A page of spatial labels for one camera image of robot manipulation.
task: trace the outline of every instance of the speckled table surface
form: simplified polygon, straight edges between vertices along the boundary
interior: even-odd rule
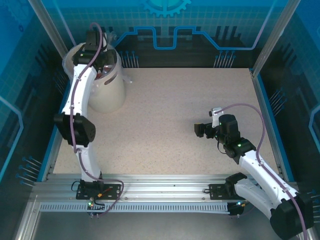
[[[234,103],[259,107],[248,69],[127,68],[126,100],[117,111],[102,114],[88,108],[96,126],[93,141],[104,174],[234,174],[246,173],[218,152],[214,139],[198,138],[194,123],[209,123],[208,111]],[[241,135],[258,145],[259,115],[249,107],[226,111],[236,116]],[[276,171],[268,135],[260,151]],[[80,173],[76,155],[63,140],[55,174]]]

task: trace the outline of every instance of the purple cable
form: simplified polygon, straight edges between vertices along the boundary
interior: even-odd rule
[[[101,47],[102,47],[102,41],[103,41],[103,36],[102,36],[102,29],[100,27],[100,25],[96,22],[93,22],[90,24],[90,29],[93,27],[93,25],[96,25],[98,30],[99,30],[99,46],[98,49],[95,53],[95,55],[93,56],[93,58],[91,59],[91,61],[88,63],[87,66],[85,66],[85,68],[82,70],[82,72],[79,74],[79,76],[77,77],[75,83],[74,83],[74,87],[71,93],[71,103],[70,103],[70,131],[71,131],[71,138],[72,138],[72,144],[73,144],[73,151],[76,154],[77,153],[77,147],[76,147],[76,136],[75,136],[75,130],[74,130],[74,101],[75,101],[75,94],[76,94],[76,89],[78,86],[79,81],[81,81],[81,77],[82,75],[87,71],[88,68],[91,67],[91,65],[95,62],[96,58],[98,57]]]
[[[74,124],[73,124],[74,123],[74,101],[75,101],[75,94],[76,94],[76,89],[77,89],[78,83],[79,83],[79,81],[81,81],[81,77],[86,72],[86,70],[88,68],[90,68],[91,65],[94,63],[94,61],[96,60],[97,56],[100,53],[101,47],[102,47],[102,41],[103,41],[102,29],[101,29],[100,25],[98,23],[96,23],[96,22],[93,22],[93,23],[90,24],[90,29],[93,27],[93,25],[96,25],[98,30],[99,30],[99,46],[98,46],[98,49],[97,49],[95,55],[93,56],[92,60],[81,71],[81,73],[79,74],[79,76],[77,77],[77,79],[76,79],[76,81],[74,83],[74,87],[73,87],[73,90],[72,90],[72,93],[71,93],[71,100],[70,100],[70,132],[71,132],[71,138],[72,138],[72,144],[73,144],[73,151],[74,151],[75,154],[78,152],[79,162],[80,162],[81,168],[85,172],[85,174],[87,176],[89,176],[90,178],[92,178],[93,180],[96,180],[96,181],[100,181],[100,182],[119,182],[122,185],[122,189],[120,190],[120,193],[119,193],[117,199],[112,203],[112,205],[105,212],[100,214],[100,216],[103,216],[104,214],[109,212],[114,207],[114,205],[118,202],[118,200],[120,199],[120,197],[122,195],[122,192],[124,191],[125,184],[124,184],[123,181],[118,180],[118,179],[113,179],[113,178],[100,179],[100,178],[97,178],[97,177],[91,175],[90,173],[88,173],[88,170],[85,168],[84,163],[82,161],[81,149],[79,149],[79,148],[77,149],[77,146],[76,146],[76,136],[75,136],[75,129],[74,129]]]
[[[257,109],[255,106],[253,106],[251,104],[248,104],[248,103],[235,103],[235,104],[232,104],[230,106],[226,106],[226,107],[224,107],[223,109],[221,109],[219,111],[216,111],[216,113],[217,114],[221,113],[222,111],[230,109],[230,108],[235,107],[235,106],[247,106],[247,107],[250,107],[250,108],[254,109],[259,114],[259,116],[261,118],[261,121],[262,121],[262,136],[261,136],[260,142],[259,142],[258,147],[256,148],[256,152],[255,152],[256,158],[257,158],[257,160],[258,160],[258,162],[260,164],[261,163],[261,159],[259,157],[259,151],[260,151],[260,147],[262,145],[262,142],[263,142],[263,140],[265,138],[265,134],[266,134],[266,124],[265,124],[264,117],[262,116],[262,113],[259,111],[259,109]],[[279,181],[276,178],[276,176],[274,176],[272,174],[272,172],[264,164],[261,164],[261,167],[279,184],[279,186],[286,192],[286,194],[292,200],[292,203],[293,203],[294,207],[296,208],[296,211],[298,212],[298,215],[299,215],[299,218],[300,218],[302,231],[303,231],[303,238],[304,238],[304,240],[307,240],[308,237],[307,237],[307,229],[306,229],[304,216],[302,215],[302,212],[301,212],[301,210],[299,208],[299,205],[298,205],[297,201],[292,196],[292,194],[286,189],[286,187],[281,183],[281,181]]]

